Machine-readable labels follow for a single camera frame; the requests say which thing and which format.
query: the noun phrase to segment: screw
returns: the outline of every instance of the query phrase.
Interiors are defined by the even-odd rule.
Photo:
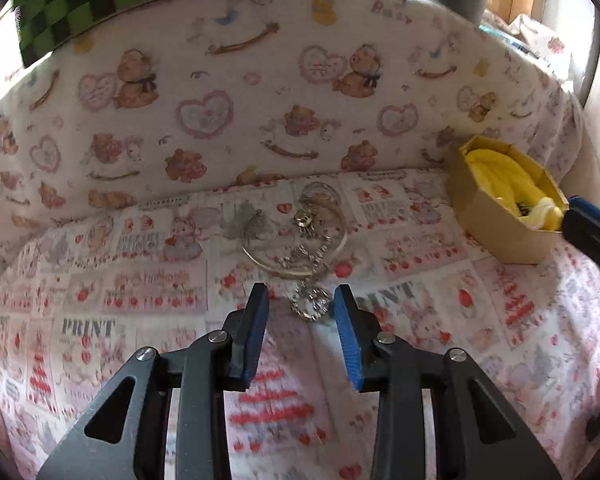
[[[155,349],[150,346],[145,346],[136,352],[136,359],[138,359],[138,361],[148,361],[149,359],[152,359],[154,355]]]
[[[207,337],[212,343],[224,343],[229,335],[224,330],[213,330],[213,332],[209,332]]]
[[[381,332],[376,336],[376,339],[383,345],[390,345],[391,343],[395,343],[395,334],[393,332]]]
[[[461,348],[452,348],[449,350],[449,358],[456,363],[464,363],[466,361],[466,352]]]

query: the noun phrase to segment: jewelry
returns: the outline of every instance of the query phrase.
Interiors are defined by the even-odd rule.
[[[302,197],[300,203],[304,208],[299,209],[294,215],[293,222],[300,229],[301,236],[311,239],[319,238],[322,242],[320,246],[311,254],[307,248],[301,244],[294,247],[289,256],[285,256],[280,261],[280,267],[276,267],[254,254],[251,254],[251,239],[249,236],[250,227],[253,222],[262,220],[264,213],[258,209],[246,222],[242,229],[242,250],[247,257],[257,266],[270,272],[275,276],[288,280],[298,280],[296,289],[289,299],[291,310],[307,321],[318,321],[324,316],[330,307],[331,297],[329,293],[321,286],[315,284],[315,280],[321,274],[327,272],[331,263],[339,256],[347,243],[349,236],[347,221],[342,211],[331,202],[324,202],[315,198]],[[326,230],[319,233],[317,224],[322,224],[317,219],[317,214],[312,211],[315,208],[326,208],[334,213],[339,220],[342,238],[337,247],[330,251],[333,237]],[[307,309],[301,308],[300,303],[304,300],[308,302],[313,310],[310,313]]]

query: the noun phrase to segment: yellow duck print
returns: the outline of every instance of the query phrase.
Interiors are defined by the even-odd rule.
[[[321,25],[333,25],[338,21],[338,15],[333,10],[333,0],[313,0],[311,2],[311,19]]]
[[[533,230],[558,231],[563,212],[510,156],[473,150],[466,161],[480,187]]]

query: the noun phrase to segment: box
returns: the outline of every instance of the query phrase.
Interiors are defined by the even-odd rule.
[[[562,234],[528,228],[478,186],[464,156],[479,148],[509,155],[562,211],[569,206],[552,176],[528,155],[512,144],[478,136],[461,146],[450,160],[446,192],[458,223],[504,264],[540,263],[561,240]]]

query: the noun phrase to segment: blue gripper pad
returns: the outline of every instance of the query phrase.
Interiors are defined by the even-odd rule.
[[[591,202],[584,200],[583,197],[576,195],[569,199],[569,209],[576,210],[584,216],[593,220],[600,226],[600,209],[594,206]]]
[[[353,303],[353,308],[358,309],[356,303]],[[342,294],[342,285],[336,289],[333,298],[333,311],[338,326],[338,335],[340,336],[340,345],[342,346],[342,354],[344,355],[344,364],[347,367],[347,376],[349,381],[358,391],[362,391],[365,377],[362,371],[362,348],[356,338],[356,333],[353,330],[353,324],[347,303]]]
[[[258,369],[268,317],[269,289],[264,283],[255,283],[234,338],[230,369],[230,375],[237,376],[247,388]]]

